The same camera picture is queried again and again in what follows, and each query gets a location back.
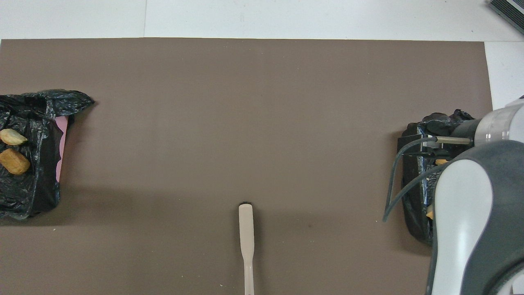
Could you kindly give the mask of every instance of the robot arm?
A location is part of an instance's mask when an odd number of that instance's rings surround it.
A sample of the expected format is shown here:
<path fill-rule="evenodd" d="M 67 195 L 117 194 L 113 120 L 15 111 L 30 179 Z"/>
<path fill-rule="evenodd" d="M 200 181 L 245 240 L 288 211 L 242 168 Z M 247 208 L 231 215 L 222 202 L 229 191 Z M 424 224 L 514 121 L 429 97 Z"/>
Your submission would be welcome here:
<path fill-rule="evenodd" d="M 524 99 L 485 116 L 442 172 L 427 295 L 506 295 L 524 270 Z"/>

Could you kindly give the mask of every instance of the cable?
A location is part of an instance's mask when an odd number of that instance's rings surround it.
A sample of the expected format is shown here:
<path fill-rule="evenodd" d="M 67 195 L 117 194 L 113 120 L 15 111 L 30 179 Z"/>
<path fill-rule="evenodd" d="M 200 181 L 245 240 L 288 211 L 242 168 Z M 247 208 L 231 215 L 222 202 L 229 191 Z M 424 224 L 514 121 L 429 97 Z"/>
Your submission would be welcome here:
<path fill-rule="evenodd" d="M 388 204 L 388 206 L 386 206 L 386 209 L 384 210 L 384 216 L 382 218 L 382 221 L 386 222 L 388 220 L 389 213 L 391 213 L 391 210 L 393 209 L 393 207 L 400 201 L 400 199 L 410 189 L 412 189 L 421 180 L 425 179 L 426 177 L 430 176 L 431 174 L 435 174 L 435 173 L 437 173 L 437 172 L 439 172 L 441 170 L 444 170 L 449 164 L 450 164 L 450 162 L 442 164 L 442 165 L 439 165 L 439 166 L 435 166 L 435 167 L 427 170 L 426 172 L 420 174 L 419 176 L 415 177 L 412 181 L 410 181 L 407 185 L 405 185 L 404 188 L 401 191 L 399 191 L 399 193 L 395 196 L 393 201 L 391 201 L 391 203 Z"/>
<path fill-rule="evenodd" d="M 400 157 L 410 148 L 412 148 L 415 145 L 421 144 L 423 142 L 428 141 L 437 141 L 436 137 L 430 137 L 430 138 L 420 138 L 417 140 L 414 140 L 412 142 L 409 142 L 405 144 L 397 153 L 395 156 L 395 161 L 393 161 L 393 167 L 391 168 L 391 176 L 389 177 L 389 187 L 388 187 L 388 196 L 386 197 L 386 208 L 384 208 L 384 217 L 387 219 L 386 211 L 389 207 L 389 202 L 391 201 L 391 193 L 393 191 L 393 181 L 395 180 L 395 172 L 397 170 L 398 161 L 400 161 Z"/>

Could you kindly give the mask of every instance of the brown mat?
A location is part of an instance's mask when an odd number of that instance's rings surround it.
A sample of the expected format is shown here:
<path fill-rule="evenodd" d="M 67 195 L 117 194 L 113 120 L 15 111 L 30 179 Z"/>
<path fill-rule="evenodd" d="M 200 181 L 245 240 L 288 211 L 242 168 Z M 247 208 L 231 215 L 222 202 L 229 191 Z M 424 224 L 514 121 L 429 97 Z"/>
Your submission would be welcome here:
<path fill-rule="evenodd" d="M 430 248 L 380 221 L 396 137 L 491 109 L 483 43 L 2 40 L 0 93 L 97 105 L 68 133 L 58 208 L 2 221 L 5 294 L 422 294 Z"/>

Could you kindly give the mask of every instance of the bread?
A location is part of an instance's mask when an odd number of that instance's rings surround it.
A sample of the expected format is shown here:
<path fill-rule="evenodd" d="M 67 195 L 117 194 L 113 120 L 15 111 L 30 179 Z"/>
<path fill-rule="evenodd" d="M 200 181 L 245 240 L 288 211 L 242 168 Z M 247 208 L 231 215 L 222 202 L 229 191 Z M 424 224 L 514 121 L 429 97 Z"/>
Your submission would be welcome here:
<path fill-rule="evenodd" d="M 437 160 L 435 160 L 435 164 L 436 165 L 442 165 L 442 164 L 445 164 L 445 163 L 447 163 L 446 159 L 437 159 Z"/>
<path fill-rule="evenodd" d="M 13 149 L 7 149 L 0 153 L 0 163 L 11 173 L 22 175 L 29 169 L 29 161 Z"/>
<path fill-rule="evenodd" d="M 8 145 L 19 145 L 27 141 L 27 138 L 13 129 L 0 130 L 0 139 Z"/>

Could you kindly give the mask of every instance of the black trash bag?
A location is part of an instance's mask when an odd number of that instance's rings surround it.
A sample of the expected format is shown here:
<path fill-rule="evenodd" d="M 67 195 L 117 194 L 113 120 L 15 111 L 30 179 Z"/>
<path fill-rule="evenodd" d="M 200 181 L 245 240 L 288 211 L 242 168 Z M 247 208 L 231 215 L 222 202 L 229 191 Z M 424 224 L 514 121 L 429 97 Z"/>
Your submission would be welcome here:
<path fill-rule="evenodd" d="M 422 121 L 410 123 L 398 139 L 397 149 L 416 139 L 432 136 L 470 137 L 476 129 L 479 120 L 460 109 L 448 116 L 443 113 L 433 113 Z M 451 160 L 472 145 L 414 146 L 403 156 L 402 187 L 420 174 L 435 167 L 435 160 Z M 433 203 L 436 182 L 440 173 L 430 175 L 420 185 L 410 189 L 402 197 L 404 220 L 409 233 L 417 240 L 431 245 L 433 242 L 433 220 L 426 216 L 428 206 Z"/>
<path fill-rule="evenodd" d="M 0 129 L 14 129 L 28 141 L 8 146 L 0 141 L 0 152 L 12 148 L 31 163 L 22 175 L 13 175 L 0 165 L 0 217 L 23 219 L 58 205 L 60 189 L 57 164 L 63 132 L 55 118 L 72 115 L 94 104 L 79 91 L 45 90 L 21 95 L 0 95 Z"/>

